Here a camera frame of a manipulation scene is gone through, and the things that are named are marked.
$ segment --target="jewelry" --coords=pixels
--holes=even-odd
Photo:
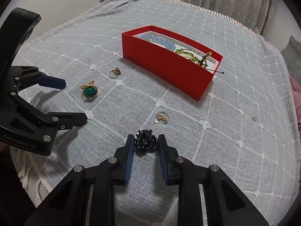
[[[181,48],[181,49],[177,49],[177,50],[180,50],[180,51],[184,51],[184,50],[188,50],[188,51],[192,51],[192,52],[195,52],[195,53],[197,53],[198,55],[201,55],[199,52],[197,52],[197,51],[195,51],[195,50],[193,50],[193,49],[189,49],[189,48]],[[209,56],[211,56],[211,52],[208,52],[204,57],[202,56],[202,60],[200,61],[200,62],[195,62],[196,64],[198,64],[198,65],[200,65],[201,63],[201,67],[203,67],[203,68],[205,68],[206,70],[211,70],[211,71],[215,71],[215,72],[218,72],[218,73],[222,73],[222,74],[224,74],[224,72],[221,72],[221,71],[217,71],[217,70],[214,70],[214,69],[207,69],[206,67],[208,66],[207,65],[207,58],[209,57]]]
[[[82,95],[86,99],[93,99],[95,98],[98,90],[95,85],[93,85],[94,81],[89,82],[88,84],[82,85],[80,88],[82,90]]]
[[[176,49],[175,44],[164,38],[164,37],[159,37],[159,36],[155,36],[152,34],[143,34],[141,37],[139,37],[143,40],[148,40],[148,41],[152,41],[154,43],[160,44],[162,46],[164,46],[166,49],[170,50],[170,51],[174,51]]]
[[[112,79],[118,77],[119,75],[121,75],[121,71],[119,68],[115,68],[114,70],[110,71],[109,77],[111,77]]]
[[[140,151],[154,151],[158,147],[158,140],[152,130],[138,130],[135,138],[135,148]]]
[[[209,57],[209,56],[212,54],[211,52],[207,53],[207,54],[200,60],[197,56],[193,55],[193,54],[190,53],[190,52],[185,52],[184,50],[193,51],[193,52],[195,52],[195,53],[201,55],[200,53],[196,52],[196,51],[193,50],[193,49],[186,49],[186,48],[177,49],[177,50],[175,51],[175,53],[176,53],[176,54],[186,54],[186,55],[190,56],[190,58],[188,58],[188,60],[190,60],[190,61],[196,63],[197,65],[199,65],[199,66],[201,66],[201,67],[203,67],[203,68],[207,68],[207,67],[208,67],[208,64],[207,64],[207,57]]]
[[[169,121],[169,116],[164,111],[157,113],[157,117],[156,119],[154,119],[154,123],[162,122],[164,124],[167,124],[168,121]]]

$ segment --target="green gemstone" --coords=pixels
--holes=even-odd
[[[96,89],[94,87],[87,87],[85,90],[84,90],[84,95],[87,97],[87,98],[93,98],[95,95],[96,95]]]

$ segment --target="gray pillow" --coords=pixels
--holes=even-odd
[[[288,72],[301,85],[301,42],[291,36],[288,45],[281,51],[281,54],[286,62]]]

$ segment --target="blue bead bracelet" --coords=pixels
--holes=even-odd
[[[152,34],[143,34],[140,38],[160,44],[170,51],[174,51],[176,49],[175,44],[164,37],[158,37]]]

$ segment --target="pink fabric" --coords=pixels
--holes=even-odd
[[[296,80],[290,74],[290,86],[293,92],[293,98],[297,114],[297,123],[299,135],[301,137],[301,86],[296,82]]]

